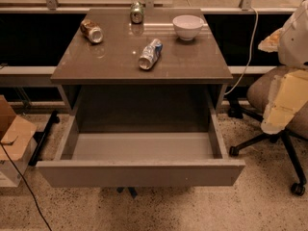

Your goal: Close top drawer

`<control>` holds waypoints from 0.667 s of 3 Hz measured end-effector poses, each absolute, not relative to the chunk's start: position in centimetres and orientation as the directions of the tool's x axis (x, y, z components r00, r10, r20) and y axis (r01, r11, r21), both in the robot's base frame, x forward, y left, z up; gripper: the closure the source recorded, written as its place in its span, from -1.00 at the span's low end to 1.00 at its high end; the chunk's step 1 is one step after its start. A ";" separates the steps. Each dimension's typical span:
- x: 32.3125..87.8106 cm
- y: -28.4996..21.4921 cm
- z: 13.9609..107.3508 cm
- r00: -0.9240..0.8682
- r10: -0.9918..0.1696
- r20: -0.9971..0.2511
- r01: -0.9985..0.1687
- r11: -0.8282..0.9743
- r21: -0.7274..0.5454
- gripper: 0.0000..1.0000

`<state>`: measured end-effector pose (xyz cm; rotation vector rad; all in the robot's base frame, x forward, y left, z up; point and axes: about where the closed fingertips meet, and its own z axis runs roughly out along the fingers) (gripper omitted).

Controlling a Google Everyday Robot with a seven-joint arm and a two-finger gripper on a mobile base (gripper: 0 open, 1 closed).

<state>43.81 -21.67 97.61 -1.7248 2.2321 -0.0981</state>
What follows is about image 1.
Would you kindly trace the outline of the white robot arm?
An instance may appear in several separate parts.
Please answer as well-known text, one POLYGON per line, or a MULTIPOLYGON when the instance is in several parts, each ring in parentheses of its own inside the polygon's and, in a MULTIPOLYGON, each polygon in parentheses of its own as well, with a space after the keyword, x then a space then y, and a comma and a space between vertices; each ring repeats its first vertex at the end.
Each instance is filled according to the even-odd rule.
POLYGON ((258 49, 276 51, 278 60, 291 72, 275 76, 269 88, 269 104, 266 106, 262 130, 277 134, 308 101, 308 0, 304 0, 281 29, 262 40, 258 49))

